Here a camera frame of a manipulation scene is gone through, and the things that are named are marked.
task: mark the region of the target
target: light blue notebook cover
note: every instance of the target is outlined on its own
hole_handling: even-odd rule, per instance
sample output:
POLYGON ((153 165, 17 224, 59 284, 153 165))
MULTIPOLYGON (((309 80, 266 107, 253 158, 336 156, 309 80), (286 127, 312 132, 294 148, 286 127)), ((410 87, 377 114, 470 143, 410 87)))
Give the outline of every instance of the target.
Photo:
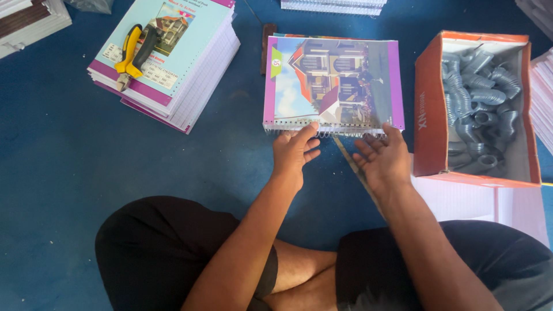
POLYGON ((217 2, 136 0, 95 59, 113 68, 118 62, 116 58, 120 57, 114 47, 123 46, 131 27, 141 24, 144 29, 151 24, 160 34, 160 42, 143 66, 144 75, 149 79, 143 76, 137 81, 173 97, 231 10, 230 5, 226 7, 217 2), (152 64, 156 70, 146 69, 152 64), (164 85, 162 79, 169 81, 164 85))

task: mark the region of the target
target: plastic bag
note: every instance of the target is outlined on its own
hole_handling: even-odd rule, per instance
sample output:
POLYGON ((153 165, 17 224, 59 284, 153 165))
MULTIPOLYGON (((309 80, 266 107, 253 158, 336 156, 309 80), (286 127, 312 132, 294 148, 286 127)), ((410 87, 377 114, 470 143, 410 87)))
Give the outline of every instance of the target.
POLYGON ((64 0, 65 3, 83 12, 111 14, 113 0, 64 0))

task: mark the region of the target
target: forearm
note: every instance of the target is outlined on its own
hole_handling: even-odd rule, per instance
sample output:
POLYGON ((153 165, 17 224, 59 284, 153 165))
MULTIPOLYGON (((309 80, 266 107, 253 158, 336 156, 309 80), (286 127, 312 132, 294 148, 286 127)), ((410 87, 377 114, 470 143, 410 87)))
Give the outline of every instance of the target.
POLYGON ((272 177, 194 283, 185 310, 246 310, 295 191, 272 177))
POLYGON ((453 249, 412 185, 397 187, 382 201, 425 310, 502 310, 453 249))

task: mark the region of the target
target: box of binding coils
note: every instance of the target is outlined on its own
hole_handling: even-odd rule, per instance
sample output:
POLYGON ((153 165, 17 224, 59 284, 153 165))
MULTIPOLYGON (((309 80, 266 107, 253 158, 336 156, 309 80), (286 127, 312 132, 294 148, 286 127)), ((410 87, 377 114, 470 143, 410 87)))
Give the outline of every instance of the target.
POLYGON ((540 186, 526 35, 442 31, 416 61, 417 177, 540 186))

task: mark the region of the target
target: house illustration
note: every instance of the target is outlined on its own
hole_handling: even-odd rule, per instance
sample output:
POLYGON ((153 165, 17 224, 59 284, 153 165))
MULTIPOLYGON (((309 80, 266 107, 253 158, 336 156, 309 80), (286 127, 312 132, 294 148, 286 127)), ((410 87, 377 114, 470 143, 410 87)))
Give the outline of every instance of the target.
POLYGON ((176 45, 188 28, 184 17, 158 17, 150 20, 149 24, 159 29, 161 42, 171 47, 176 45))
POLYGON ((340 107, 365 104, 364 88, 357 80, 363 48, 351 40, 306 39, 288 60, 300 81, 301 94, 319 107, 321 118, 329 123, 340 122, 340 107))

